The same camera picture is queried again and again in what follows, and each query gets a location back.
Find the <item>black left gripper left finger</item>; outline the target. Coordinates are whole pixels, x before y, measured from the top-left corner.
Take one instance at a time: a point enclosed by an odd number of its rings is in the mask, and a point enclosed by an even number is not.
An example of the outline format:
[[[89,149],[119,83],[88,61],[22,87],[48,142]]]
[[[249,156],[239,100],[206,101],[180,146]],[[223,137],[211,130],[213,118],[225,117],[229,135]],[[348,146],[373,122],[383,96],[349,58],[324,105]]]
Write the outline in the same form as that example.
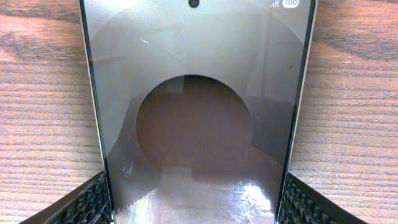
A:
[[[84,184],[29,217],[21,224],[107,224],[112,223],[106,175],[99,172]]]

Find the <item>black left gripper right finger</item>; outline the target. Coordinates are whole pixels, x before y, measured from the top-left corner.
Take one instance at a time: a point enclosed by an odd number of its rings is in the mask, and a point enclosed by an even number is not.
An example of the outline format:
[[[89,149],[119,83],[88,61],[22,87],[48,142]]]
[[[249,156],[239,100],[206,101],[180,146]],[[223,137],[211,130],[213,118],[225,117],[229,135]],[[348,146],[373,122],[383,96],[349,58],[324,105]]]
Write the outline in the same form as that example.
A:
[[[365,224],[364,221],[342,209],[292,174],[287,174],[277,222],[280,224]]]

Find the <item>silver Galaxy smartphone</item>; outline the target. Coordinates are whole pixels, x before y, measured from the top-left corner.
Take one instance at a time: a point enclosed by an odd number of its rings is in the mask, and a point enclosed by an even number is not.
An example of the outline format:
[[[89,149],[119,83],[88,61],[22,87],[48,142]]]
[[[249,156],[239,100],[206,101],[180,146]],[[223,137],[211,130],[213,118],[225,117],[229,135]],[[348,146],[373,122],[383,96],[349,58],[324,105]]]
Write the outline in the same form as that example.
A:
[[[277,223],[316,0],[80,1],[115,223]]]

